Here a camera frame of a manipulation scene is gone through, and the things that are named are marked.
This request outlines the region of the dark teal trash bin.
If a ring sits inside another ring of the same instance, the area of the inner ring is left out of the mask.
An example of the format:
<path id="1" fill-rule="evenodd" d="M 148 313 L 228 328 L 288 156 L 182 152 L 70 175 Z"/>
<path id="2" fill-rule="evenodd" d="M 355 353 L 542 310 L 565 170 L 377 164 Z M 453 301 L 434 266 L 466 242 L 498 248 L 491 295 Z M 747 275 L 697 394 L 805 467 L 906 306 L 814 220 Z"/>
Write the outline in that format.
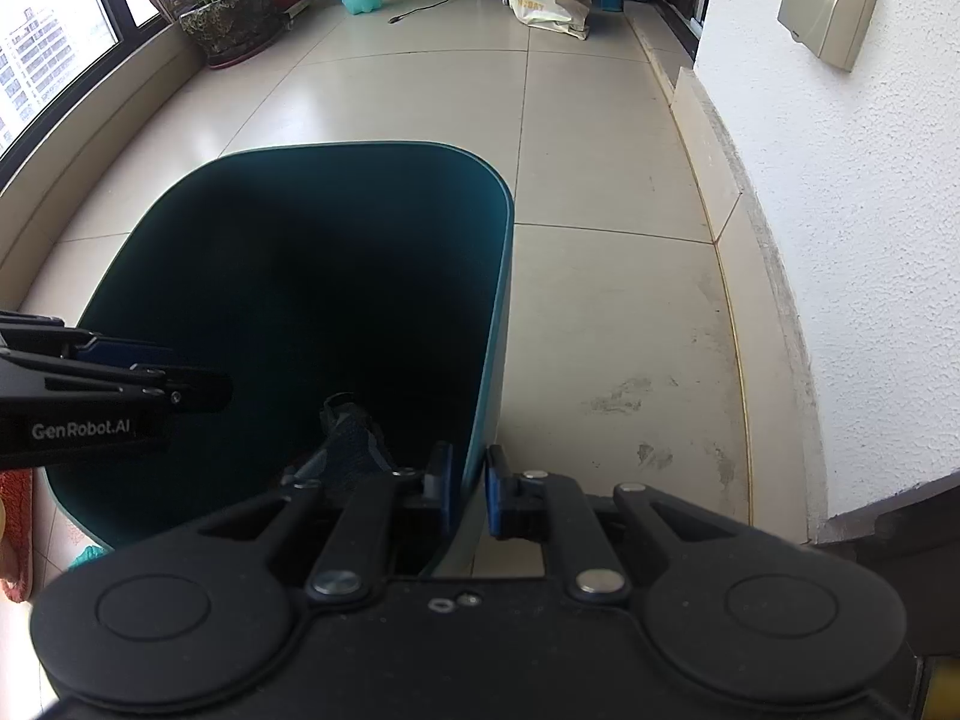
<path id="1" fill-rule="evenodd" d="M 190 172 L 143 216 L 80 323 L 205 369 L 190 426 L 52 466 L 53 499 L 122 548 L 265 493 L 352 405 L 398 468 L 452 478 L 441 553 L 466 561 L 505 367 L 514 203 L 441 143 L 282 146 Z"/>

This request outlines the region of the red fuzzy slipper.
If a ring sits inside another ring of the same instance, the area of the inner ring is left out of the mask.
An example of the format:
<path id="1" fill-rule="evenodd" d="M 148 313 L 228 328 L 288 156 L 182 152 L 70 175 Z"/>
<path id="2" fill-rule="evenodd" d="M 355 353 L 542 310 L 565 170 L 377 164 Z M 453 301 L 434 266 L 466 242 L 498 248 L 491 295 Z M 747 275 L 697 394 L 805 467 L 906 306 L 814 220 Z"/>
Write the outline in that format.
<path id="1" fill-rule="evenodd" d="M 14 470 L 0 478 L 2 592 L 11 603 L 25 603 L 32 589 L 32 503 L 34 472 Z"/>

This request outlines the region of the dark ceramic plant pot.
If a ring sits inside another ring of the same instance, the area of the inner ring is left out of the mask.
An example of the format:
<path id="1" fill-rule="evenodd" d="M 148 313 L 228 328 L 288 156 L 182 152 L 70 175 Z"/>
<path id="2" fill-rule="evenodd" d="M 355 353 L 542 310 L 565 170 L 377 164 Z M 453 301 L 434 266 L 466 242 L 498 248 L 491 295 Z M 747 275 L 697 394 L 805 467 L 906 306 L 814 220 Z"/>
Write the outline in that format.
<path id="1" fill-rule="evenodd" d="M 212 70 L 232 67 L 270 46 L 283 29 L 275 0 L 213 0 L 179 16 L 179 26 Z"/>

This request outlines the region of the grey wall outlet cover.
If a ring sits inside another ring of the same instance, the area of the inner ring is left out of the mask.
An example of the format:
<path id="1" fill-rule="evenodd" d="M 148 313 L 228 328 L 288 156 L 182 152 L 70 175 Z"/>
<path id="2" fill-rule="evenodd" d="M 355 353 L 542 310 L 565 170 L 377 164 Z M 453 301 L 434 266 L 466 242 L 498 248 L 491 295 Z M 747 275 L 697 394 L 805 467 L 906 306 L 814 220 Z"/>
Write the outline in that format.
<path id="1" fill-rule="evenodd" d="M 818 60 L 851 71 L 877 0 L 781 0 L 778 23 Z"/>

